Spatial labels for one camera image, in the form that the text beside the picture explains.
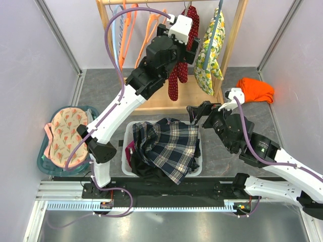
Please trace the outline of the navy plaid skirt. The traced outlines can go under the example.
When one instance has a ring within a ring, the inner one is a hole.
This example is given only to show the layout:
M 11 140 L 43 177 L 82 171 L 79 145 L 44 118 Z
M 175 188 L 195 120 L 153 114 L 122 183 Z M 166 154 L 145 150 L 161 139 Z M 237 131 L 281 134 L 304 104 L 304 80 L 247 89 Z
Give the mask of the navy plaid skirt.
M 175 118 L 132 125 L 134 149 L 146 165 L 161 171 L 179 185 L 185 176 L 199 167 L 199 126 Z

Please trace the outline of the orange hanger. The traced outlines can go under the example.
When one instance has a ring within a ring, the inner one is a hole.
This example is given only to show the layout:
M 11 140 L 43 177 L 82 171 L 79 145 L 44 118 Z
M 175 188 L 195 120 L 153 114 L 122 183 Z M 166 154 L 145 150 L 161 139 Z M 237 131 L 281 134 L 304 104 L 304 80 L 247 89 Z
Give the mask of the orange hanger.
M 139 52 L 138 58 L 136 60 L 135 63 L 135 68 L 137 68 L 139 66 L 144 48 L 149 44 L 149 41 L 152 39 L 153 37 L 153 33 L 155 32 L 155 30 L 157 29 L 157 26 L 159 25 L 159 19 L 162 15 L 161 14 L 150 14 L 149 15 L 149 19 L 146 25 L 146 32 L 145 32 L 145 38 L 143 41 L 143 44 L 141 46 L 141 50 Z
M 136 17 L 137 17 L 137 11 L 134 11 L 134 14 L 132 14 L 132 12 L 128 12 L 126 14 L 126 17 L 124 20 L 122 40 L 121 40 L 121 46 L 120 46 L 120 54 L 119 54 L 120 70 L 122 70 L 124 61 L 126 59 L 126 55 L 127 55 L 128 48 L 130 45 L 133 29 L 134 29 L 135 22 L 136 22 Z

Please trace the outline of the light blue hanger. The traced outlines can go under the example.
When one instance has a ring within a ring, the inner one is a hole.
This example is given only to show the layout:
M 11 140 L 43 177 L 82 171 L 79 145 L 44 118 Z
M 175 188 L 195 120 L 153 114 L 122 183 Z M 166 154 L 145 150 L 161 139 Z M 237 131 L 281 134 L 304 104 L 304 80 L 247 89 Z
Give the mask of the light blue hanger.
M 114 48 L 114 57 L 115 62 L 119 61 L 121 43 L 123 38 L 123 30 L 124 30 L 124 16 L 120 15 L 116 18 L 112 23 L 112 41 Z

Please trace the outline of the magenta pleated skirt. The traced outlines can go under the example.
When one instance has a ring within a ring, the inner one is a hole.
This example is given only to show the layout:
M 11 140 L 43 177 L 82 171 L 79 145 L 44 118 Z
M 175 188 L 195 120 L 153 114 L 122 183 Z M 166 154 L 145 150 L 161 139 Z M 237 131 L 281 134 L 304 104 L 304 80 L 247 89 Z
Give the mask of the magenta pleated skirt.
M 126 160 L 130 167 L 135 163 L 135 144 L 132 141 L 126 148 L 125 148 Z

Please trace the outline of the black skirt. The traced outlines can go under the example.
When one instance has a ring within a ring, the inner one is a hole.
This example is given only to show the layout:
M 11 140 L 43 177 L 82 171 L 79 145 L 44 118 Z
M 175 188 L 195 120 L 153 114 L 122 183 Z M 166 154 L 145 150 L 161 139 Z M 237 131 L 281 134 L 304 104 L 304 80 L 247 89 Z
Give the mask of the black skirt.
M 201 155 L 199 147 L 192 146 L 174 149 L 158 146 L 156 150 L 135 153 L 134 174 L 151 182 L 174 182 L 177 185 L 199 167 L 195 159 Z

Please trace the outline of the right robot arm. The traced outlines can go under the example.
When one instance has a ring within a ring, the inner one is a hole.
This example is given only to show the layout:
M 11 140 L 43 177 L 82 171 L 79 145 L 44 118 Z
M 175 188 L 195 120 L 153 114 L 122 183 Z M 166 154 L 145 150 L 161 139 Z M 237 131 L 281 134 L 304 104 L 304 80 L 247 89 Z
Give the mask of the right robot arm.
M 276 142 L 255 133 L 254 123 L 244 116 L 240 104 L 238 113 L 209 101 L 187 106 L 186 110 L 193 125 L 205 116 L 202 127 L 213 129 L 230 153 L 238 154 L 250 166 L 283 178 L 271 181 L 239 173 L 231 185 L 234 197 L 250 195 L 283 200 L 300 207 L 307 215 L 322 219 L 322 174 L 293 158 Z

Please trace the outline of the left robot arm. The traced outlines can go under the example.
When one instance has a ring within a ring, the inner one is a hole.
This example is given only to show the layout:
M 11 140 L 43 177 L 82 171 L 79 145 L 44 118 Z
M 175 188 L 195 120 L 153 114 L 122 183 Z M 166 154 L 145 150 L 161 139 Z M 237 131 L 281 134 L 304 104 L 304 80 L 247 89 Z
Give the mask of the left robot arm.
M 111 192 L 110 160 L 117 151 L 110 139 L 116 129 L 164 85 L 178 62 L 193 63 L 199 39 L 195 38 L 192 49 L 187 50 L 191 27 L 191 23 L 175 23 L 167 29 L 159 24 L 157 36 L 146 48 L 146 56 L 128 78 L 121 79 L 123 86 L 119 94 L 97 119 L 77 127 L 94 159 L 93 192 L 99 198 L 106 198 Z

